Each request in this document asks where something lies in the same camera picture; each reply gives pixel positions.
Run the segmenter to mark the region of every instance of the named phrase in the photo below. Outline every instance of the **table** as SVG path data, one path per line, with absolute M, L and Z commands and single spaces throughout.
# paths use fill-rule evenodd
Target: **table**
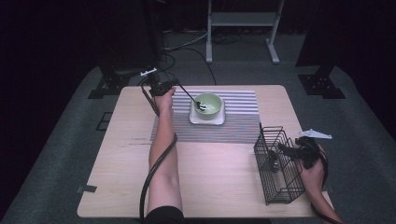
M 301 131 L 282 86 L 185 88 L 191 95 L 199 91 L 253 92 L 263 126 L 281 125 L 292 139 Z M 176 114 L 183 109 L 177 105 L 177 99 L 174 102 Z M 83 193 L 79 216 L 139 217 L 140 193 L 149 170 L 149 147 L 155 122 L 156 116 L 140 88 L 124 88 L 87 183 L 96 186 L 96 192 Z M 183 137 L 179 137 L 177 150 L 185 217 L 313 216 L 305 194 L 289 204 L 265 205 L 254 143 L 188 142 L 180 138 Z

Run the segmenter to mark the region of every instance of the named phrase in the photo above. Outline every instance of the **dark floor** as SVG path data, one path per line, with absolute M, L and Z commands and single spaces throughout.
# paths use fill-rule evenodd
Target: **dark floor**
M 240 40 L 214 46 L 210 68 L 218 85 L 284 86 L 303 130 L 312 128 L 333 136 L 333 140 L 318 142 L 325 147 L 330 161 L 326 187 L 332 190 L 332 203 L 344 221 L 396 222 L 396 143 L 358 93 L 353 80 L 336 67 L 331 79 L 346 99 L 306 95 L 298 75 L 315 73 L 318 68 L 294 66 L 304 36 L 276 38 L 279 65 L 270 61 L 263 44 L 266 36 L 235 36 Z M 167 40 L 169 46 L 175 46 L 195 37 L 170 34 Z M 190 48 L 205 55 L 205 43 Z M 183 85 L 214 84 L 205 61 L 196 51 L 179 50 L 171 55 L 176 63 L 168 71 L 179 77 Z M 167 58 L 163 67 L 171 62 Z M 96 131 L 96 126 L 104 113 L 114 109 L 118 99 L 117 95 L 88 99 L 101 75 L 95 67 L 80 83 L 2 223 L 137 223 L 132 218 L 81 218 L 76 212 L 81 198 L 77 189 L 87 183 L 105 134 Z M 130 85 L 139 80 L 140 77 L 132 77 Z M 314 217 L 271 220 L 275 224 L 318 223 Z M 246 219 L 233 221 L 253 223 Z

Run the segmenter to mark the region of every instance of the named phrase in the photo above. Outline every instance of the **white plate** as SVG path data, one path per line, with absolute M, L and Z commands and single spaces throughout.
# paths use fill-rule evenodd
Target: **white plate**
M 194 101 L 191 101 L 190 106 L 190 122 L 193 124 L 209 124 L 209 125 L 220 125 L 225 121 L 225 104 L 221 99 L 221 109 L 219 113 L 213 119 L 201 119 L 198 117 L 197 112 L 194 110 Z

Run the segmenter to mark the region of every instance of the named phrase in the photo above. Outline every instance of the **black wire basket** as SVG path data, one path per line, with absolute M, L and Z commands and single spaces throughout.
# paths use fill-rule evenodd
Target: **black wire basket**
M 283 127 L 262 127 L 254 145 L 265 203 L 291 203 L 304 193 L 302 167 L 285 155 L 279 146 L 293 147 Z

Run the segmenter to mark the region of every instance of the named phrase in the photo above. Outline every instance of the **human arm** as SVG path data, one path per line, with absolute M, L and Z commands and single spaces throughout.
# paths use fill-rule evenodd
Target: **human arm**
M 160 113 L 157 132 L 151 144 L 148 164 L 149 169 L 171 145 L 175 136 L 173 122 L 172 95 L 176 89 L 171 89 L 164 96 L 152 99 Z M 148 189 L 148 213 L 153 209 L 171 205 L 182 211 L 180 186 L 177 168 L 177 147 L 174 146 L 151 179 Z
M 321 153 L 324 154 L 323 148 L 319 146 Z M 326 201 L 322 194 L 323 176 L 324 168 L 322 160 L 317 160 L 314 166 L 308 170 L 303 167 L 303 162 L 298 161 L 300 167 L 302 167 L 302 172 L 300 174 L 303 180 L 305 193 L 313 206 L 320 212 L 323 216 L 329 217 L 339 223 L 343 223 L 342 219 L 335 213 L 334 209 Z M 331 223 L 323 218 L 321 218 L 322 223 Z

